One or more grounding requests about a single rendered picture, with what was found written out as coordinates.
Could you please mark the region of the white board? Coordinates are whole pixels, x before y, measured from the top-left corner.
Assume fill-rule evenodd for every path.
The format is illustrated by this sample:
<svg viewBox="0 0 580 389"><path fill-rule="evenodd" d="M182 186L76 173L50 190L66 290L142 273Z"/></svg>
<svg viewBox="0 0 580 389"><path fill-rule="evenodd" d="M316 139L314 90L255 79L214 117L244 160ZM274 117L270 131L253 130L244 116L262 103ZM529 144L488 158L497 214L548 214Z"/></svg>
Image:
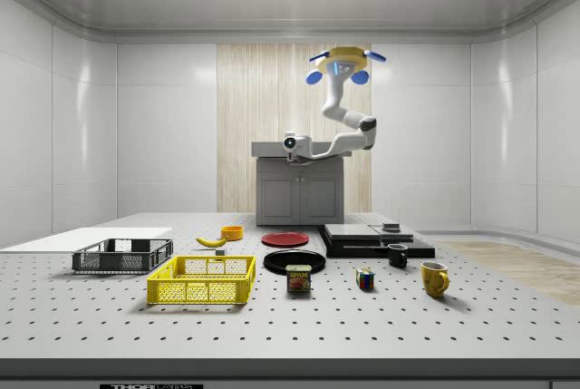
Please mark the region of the white board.
<svg viewBox="0 0 580 389"><path fill-rule="evenodd" d="M80 228L8 248L1 248L0 253L71 253L107 238L157 238L169 231L171 228Z"/></svg>

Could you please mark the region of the black plate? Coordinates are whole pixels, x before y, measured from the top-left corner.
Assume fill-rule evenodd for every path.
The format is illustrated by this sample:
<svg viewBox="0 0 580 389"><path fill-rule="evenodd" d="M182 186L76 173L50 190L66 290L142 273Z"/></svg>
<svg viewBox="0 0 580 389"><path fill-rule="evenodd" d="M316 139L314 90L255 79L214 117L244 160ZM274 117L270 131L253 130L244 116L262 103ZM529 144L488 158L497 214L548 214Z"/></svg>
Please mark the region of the black plate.
<svg viewBox="0 0 580 389"><path fill-rule="evenodd" d="M325 261L325 257L313 251L288 249L267 254L264 266L271 272L284 275L289 265L309 265L314 274L324 269Z"/></svg>

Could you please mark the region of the black stove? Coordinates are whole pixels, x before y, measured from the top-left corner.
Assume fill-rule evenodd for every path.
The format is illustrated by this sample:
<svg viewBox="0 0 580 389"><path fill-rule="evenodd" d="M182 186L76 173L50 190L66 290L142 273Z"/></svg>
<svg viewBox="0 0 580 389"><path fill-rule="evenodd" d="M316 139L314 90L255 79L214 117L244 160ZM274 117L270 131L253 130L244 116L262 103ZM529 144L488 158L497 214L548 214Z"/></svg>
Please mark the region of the black stove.
<svg viewBox="0 0 580 389"><path fill-rule="evenodd" d="M387 258L389 244L408 247L409 258L434 258L435 248L399 223L326 224L318 228L330 258Z"/></svg>

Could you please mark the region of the white cabinet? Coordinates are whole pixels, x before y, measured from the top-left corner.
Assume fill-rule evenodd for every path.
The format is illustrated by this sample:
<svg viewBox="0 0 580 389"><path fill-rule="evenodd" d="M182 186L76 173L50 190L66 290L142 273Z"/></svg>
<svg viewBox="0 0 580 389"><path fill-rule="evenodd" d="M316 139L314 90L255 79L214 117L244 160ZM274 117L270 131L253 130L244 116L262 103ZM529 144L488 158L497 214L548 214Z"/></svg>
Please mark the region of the white cabinet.
<svg viewBox="0 0 580 389"><path fill-rule="evenodd" d="M258 225L323 225L343 222L343 159L256 162Z"/></svg>

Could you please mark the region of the dark grey basket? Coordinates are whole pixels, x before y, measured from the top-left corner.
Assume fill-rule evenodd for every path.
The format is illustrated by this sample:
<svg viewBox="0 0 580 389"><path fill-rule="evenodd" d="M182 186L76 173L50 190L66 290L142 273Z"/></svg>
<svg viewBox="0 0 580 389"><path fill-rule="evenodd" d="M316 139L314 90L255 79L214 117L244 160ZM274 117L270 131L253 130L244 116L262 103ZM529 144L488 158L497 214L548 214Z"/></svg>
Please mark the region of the dark grey basket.
<svg viewBox="0 0 580 389"><path fill-rule="evenodd" d="M108 238L76 250L72 269L82 273L148 273L172 253L172 239Z"/></svg>

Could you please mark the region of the black mug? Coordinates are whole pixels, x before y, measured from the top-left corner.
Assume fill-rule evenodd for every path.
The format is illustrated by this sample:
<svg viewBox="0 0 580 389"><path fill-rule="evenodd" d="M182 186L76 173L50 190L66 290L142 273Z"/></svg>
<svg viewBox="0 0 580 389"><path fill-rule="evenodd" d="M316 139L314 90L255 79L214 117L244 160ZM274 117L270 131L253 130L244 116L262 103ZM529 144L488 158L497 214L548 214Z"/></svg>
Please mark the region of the black mug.
<svg viewBox="0 0 580 389"><path fill-rule="evenodd" d="M408 263L408 247L403 244L389 244L388 258L392 267L405 268Z"/></svg>

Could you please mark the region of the yellow basket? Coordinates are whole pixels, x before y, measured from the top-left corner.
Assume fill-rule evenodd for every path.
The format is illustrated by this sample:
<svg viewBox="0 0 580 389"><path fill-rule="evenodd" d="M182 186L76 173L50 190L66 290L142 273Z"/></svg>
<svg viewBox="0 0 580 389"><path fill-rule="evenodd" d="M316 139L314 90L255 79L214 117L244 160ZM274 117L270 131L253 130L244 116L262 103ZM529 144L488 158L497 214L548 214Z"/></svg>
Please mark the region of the yellow basket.
<svg viewBox="0 0 580 389"><path fill-rule="evenodd" d="M175 256L147 278L150 304L245 304L254 256Z"/></svg>

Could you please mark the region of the yellow mug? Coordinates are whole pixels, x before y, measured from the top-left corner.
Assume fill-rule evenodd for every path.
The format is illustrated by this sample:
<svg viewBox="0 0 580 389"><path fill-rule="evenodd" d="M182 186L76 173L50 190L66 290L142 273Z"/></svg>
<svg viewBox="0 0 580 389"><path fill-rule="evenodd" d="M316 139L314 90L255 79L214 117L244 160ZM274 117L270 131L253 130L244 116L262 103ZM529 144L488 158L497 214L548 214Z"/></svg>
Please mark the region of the yellow mug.
<svg viewBox="0 0 580 389"><path fill-rule="evenodd" d="M450 285L448 267L444 264L425 261L420 266L424 289L431 297L442 297Z"/></svg>

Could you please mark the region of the drone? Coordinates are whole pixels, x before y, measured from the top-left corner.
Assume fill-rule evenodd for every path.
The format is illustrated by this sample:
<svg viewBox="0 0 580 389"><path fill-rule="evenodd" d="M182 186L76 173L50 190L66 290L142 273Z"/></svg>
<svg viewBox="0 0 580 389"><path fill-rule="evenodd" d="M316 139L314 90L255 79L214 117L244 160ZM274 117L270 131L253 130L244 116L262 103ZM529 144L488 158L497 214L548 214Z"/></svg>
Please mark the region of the drone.
<svg viewBox="0 0 580 389"><path fill-rule="evenodd" d="M316 68L307 74L308 84L318 83L324 74L347 73L356 84L368 82L369 74L364 70L368 59L384 63L386 58L379 53L358 47L334 47L309 59L317 62Z"/></svg>

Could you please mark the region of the red plate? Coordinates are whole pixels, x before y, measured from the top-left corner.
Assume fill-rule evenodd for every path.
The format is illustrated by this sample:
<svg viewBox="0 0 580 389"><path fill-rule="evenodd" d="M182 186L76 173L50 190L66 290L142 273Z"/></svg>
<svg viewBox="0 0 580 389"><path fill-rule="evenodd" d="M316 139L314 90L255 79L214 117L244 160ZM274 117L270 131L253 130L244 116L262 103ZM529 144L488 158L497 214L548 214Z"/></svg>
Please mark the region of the red plate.
<svg viewBox="0 0 580 389"><path fill-rule="evenodd" d="M309 242L309 237L300 232L276 232L264 235L261 238L263 244L276 248L300 247Z"/></svg>

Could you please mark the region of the flat-sided can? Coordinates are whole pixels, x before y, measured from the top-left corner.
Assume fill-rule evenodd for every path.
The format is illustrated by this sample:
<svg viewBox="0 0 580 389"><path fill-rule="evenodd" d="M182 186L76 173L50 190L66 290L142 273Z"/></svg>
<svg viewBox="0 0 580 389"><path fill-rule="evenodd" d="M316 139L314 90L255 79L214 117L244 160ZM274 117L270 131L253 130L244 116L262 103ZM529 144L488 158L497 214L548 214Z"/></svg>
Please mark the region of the flat-sided can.
<svg viewBox="0 0 580 389"><path fill-rule="evenodd" d="M309 292L311 290L312 267L310 265L287 265L285 272L288 292Z"/></svg>

